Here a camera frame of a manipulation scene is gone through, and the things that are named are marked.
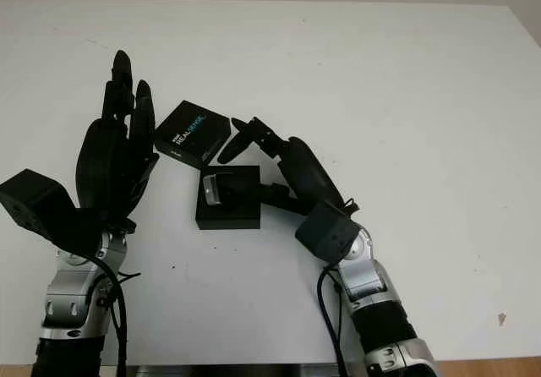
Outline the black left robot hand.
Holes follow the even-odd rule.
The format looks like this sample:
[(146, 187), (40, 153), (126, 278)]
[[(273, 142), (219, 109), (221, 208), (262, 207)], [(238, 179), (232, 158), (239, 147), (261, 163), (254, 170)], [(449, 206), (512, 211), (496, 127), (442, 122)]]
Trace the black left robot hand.
[(140, 202), (159, 156), (148, 83), (133, 87), (128, 54), (119, 50), (106, 82), (101, 116), (88, 127), (76, 165), (80, 209), (111, 232), (131, 234), (129, 216)]

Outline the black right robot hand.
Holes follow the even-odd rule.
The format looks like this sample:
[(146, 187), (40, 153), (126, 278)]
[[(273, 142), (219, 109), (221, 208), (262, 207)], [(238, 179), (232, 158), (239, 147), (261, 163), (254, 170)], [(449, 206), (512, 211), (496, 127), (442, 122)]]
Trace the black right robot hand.
[(234, 174), (218, 174), (218, 197), (224, 194), (255, 200), (267, 205), (306, 216), (321, 201), (331, 203), (350, 216), (359, 210), (353, 199), (345, 201), (309, 146), (298, 137), (280, 138), (270, 127), (253, 117), (248, 122), (231, 119), (238, 130), (221, 154), (218, 162), (228, 163), (255, 143), (269, 157), (278, 157), (277, 166), (287, 183), (263, 184), (242, 180)]

